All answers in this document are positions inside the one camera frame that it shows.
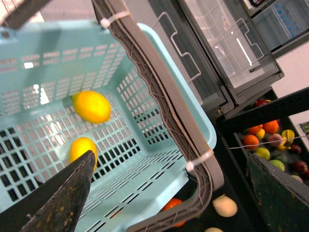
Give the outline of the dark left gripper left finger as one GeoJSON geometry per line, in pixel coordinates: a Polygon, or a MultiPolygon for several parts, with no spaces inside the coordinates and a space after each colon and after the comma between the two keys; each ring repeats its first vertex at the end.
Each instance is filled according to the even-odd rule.
{"type": "Polygon", "coordinates": [[[2,232],[73,232],[90,192],[89,150],[0,215],[2,232]]]}

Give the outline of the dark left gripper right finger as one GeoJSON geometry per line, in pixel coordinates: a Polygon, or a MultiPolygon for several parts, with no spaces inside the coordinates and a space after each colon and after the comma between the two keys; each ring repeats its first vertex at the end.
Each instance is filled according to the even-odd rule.
{"type": "Polygon", "coordinates": [[[249,154],[247,171],[258,205],[272,232],[309,230],[309,187],[256,154],[249,154]]]}

